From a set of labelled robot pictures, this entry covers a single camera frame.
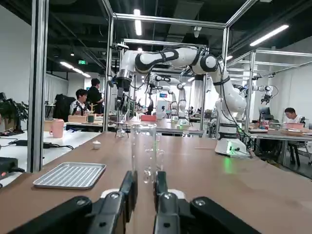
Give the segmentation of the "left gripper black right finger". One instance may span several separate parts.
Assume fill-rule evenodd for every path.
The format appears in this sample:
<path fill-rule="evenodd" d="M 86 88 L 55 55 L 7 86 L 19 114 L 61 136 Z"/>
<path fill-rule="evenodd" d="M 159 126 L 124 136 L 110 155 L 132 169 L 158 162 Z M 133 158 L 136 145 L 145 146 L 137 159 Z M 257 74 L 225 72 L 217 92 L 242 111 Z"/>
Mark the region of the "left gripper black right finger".
<path fill-rule="evenodd" d="M 154 182 L 155 234 L 258 234 L 259 231 L 208 197 L 190 202 L 169 192 L 166 172 Z"/>

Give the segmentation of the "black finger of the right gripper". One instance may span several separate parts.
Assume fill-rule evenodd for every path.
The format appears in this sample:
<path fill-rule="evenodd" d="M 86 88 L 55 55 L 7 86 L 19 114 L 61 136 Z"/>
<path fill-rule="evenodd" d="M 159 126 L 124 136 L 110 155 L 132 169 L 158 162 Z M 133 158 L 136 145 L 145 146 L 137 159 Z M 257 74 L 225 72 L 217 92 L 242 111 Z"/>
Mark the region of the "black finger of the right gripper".
<path fill-rule="evenodd" d="M 115 101 L 115 110 L 120 110 L 124 104 L 124 89 L 118 88 L 117 90 L 117 97 Z"/>

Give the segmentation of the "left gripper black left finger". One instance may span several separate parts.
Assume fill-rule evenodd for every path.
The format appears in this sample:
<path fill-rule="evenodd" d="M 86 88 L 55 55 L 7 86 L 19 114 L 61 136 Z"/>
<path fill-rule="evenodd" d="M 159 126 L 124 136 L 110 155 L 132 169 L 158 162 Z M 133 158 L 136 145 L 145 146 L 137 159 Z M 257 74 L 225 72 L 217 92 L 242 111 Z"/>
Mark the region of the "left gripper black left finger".
<path fill-rule="evenodd" d="M 13 234 L 123 234 L 137 200 L 137 173 L 127 171 L 120 188 L 92 202 L 75 196 L 11 231 Z"/>

